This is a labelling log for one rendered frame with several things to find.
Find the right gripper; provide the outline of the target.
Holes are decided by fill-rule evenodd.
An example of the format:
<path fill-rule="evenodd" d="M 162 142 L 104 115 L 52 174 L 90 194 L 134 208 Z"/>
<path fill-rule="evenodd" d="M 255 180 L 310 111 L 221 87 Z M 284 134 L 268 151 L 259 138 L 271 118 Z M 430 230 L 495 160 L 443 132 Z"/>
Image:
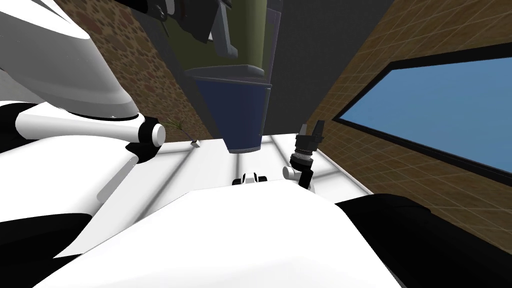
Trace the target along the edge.
<path fill-rule="evenodd" d="M 306 135 L 307 124 L 303 124 L 295 137 L 295 152 L 315 152 L 324 139 L 324 125 L 324 120 L 317 120 L 311 135 Z"/>

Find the dark blue cabinet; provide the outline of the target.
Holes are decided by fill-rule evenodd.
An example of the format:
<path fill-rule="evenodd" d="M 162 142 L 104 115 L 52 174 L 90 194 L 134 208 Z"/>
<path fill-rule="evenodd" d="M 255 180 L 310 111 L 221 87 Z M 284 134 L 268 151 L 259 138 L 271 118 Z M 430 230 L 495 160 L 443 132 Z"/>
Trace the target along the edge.
<path fill-rule="evenodd" d="M 185 71 L 195 80 L 231 154 L 260 150 L 272 85 L 257 66 L 223 65 Z"/>

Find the small green plant in pot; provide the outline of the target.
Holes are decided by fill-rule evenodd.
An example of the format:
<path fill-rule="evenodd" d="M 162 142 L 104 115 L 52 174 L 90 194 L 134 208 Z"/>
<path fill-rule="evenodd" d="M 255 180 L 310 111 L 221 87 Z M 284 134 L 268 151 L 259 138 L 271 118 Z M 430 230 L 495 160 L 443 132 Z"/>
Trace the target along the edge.
<path fill-rule="evenodd" d="M 163 122 L 162 125 L 166 126 L 166 127 L 171 127 L 173 129 L 176 129 L 176 130 L 179 130 L 179 131 L 183 132 L 188 137 L 188 139 L 190 140 L 190 145 L 192 147 L 200 148 L 201 147 L 200 141 L 198 139 L 195 139 L 195 138 L 191 137 L 191 135 L 184 129 L 183 123 L 184 123 L 183 119 L 180 120 L 180 121 L 174 121 L 174 120 L 171 120 L 170 118 L 167 118 L 167 121 Z"/>

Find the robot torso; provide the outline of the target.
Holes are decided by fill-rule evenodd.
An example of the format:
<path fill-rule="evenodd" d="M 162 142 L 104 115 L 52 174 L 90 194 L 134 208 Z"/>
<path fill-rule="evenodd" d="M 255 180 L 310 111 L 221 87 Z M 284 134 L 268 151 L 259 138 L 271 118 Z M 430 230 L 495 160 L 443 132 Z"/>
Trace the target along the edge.
<path fill-rule="evenodd" d="M 34 288 L 401 288 L 347 215 L 290 180 L 190 191 Z"/>

